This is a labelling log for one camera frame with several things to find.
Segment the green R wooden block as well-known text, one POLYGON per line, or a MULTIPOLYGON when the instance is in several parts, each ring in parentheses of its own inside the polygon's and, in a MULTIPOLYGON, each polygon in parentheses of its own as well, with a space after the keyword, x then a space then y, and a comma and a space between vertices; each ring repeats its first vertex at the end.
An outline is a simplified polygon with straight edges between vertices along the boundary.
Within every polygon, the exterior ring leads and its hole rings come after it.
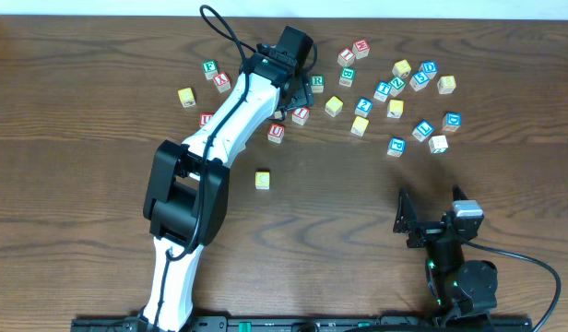
POLYGON ((313 94, 323 93, 325 89, 325 78, 321 75, 311 76, 310 86, 313 94))

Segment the yellow C wooden block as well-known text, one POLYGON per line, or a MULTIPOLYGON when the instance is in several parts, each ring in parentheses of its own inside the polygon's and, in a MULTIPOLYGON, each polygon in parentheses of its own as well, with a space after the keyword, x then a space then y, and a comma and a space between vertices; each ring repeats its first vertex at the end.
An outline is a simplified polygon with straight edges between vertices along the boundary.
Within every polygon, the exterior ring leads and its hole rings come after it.
POLYGON ((254 184, 257 190, 268 190, 270 188, 270 172, 256 172, 254 184))

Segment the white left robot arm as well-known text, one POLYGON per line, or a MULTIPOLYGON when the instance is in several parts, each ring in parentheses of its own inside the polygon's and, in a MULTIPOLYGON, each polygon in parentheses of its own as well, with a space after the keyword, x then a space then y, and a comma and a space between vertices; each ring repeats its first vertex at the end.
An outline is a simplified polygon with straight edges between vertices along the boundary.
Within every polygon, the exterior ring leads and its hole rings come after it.
POLYGON ((298 108, 296 93, 309 91, 306 59, 315 55, 310 41, 258 45, 213 117, 181 144, 164 141, 156 150, 143 207, 156 251, 145 328, 179 331, 189 323, 199 258, 226 216, 231 165, 260 124, 298 108))

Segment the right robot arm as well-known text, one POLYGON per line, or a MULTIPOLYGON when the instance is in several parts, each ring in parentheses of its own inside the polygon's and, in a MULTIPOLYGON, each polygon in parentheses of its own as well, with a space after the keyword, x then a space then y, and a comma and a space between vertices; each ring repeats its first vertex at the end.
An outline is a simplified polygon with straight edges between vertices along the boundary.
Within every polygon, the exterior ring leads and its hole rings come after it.
POLYGON ((394 233, 408 236, 407 247, 423 248, 428 288, 439 304, 434 323, 488 314, 497 306, 497 268, 486 260, 466 260, 462 244, 477 237, 484 220, 480 204, 459 186, 452 189, 451 208, 438 221, 418 220, 406 190, 398 194, 394 233))

